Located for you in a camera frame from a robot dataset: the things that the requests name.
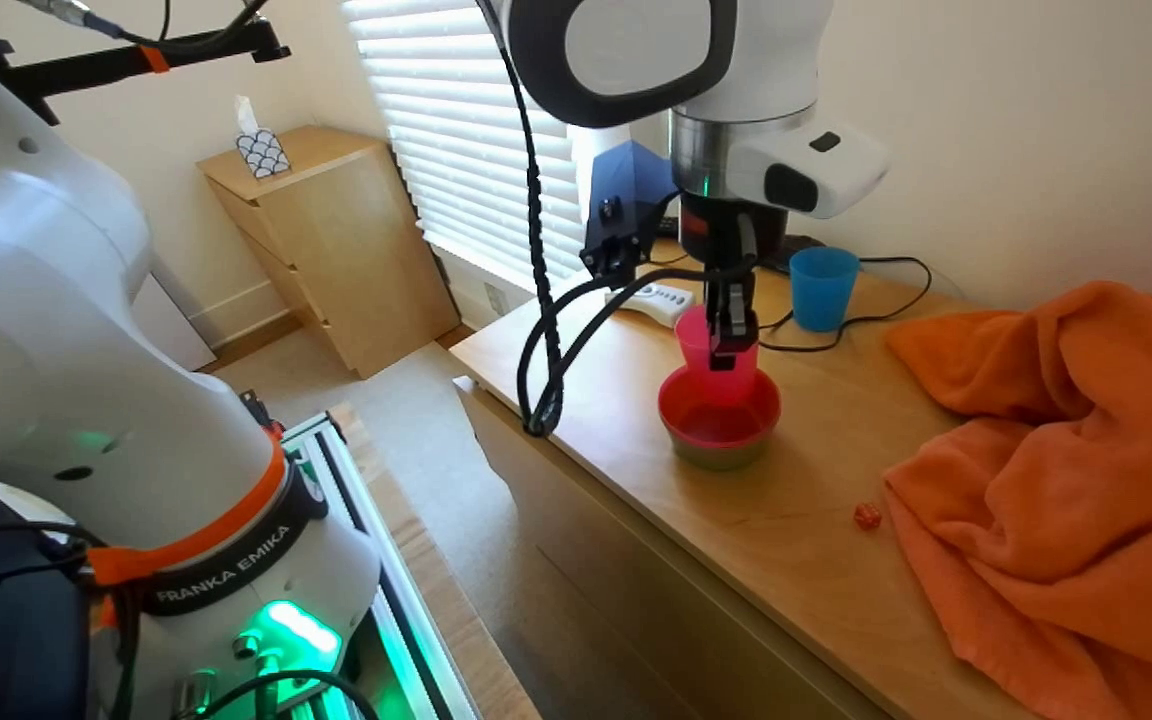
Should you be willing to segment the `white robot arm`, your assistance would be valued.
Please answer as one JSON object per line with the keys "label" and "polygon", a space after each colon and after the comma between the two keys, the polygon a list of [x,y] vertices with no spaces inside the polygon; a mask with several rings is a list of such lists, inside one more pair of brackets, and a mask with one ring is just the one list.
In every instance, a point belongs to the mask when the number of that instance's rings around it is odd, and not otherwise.
{"label": "white robot arm", "polygon": [[[833,215],[890,170],[875,139],[818,110],[830,0],[481,0],[481,14],[544,110],[671,116],[694,199]],[[76,520],[80,577],[119,607],[104,720],[170,720],[275,598],[353,631],[379,577],[281,430],[142,337],[144,270],[134,187],[0,77],[0,478]]]}

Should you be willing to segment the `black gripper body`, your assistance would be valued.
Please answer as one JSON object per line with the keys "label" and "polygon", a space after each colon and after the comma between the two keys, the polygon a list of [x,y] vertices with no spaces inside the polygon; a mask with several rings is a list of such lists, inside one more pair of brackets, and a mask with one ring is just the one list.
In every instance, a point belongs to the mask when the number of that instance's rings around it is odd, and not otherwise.
{"label": "black gripper body", "polygon": [[704,262],[704,304],[722,308],[733,288],[751,293],[751,268],[772,261],[784,206],[748,199],[680,197],[680,247]]}

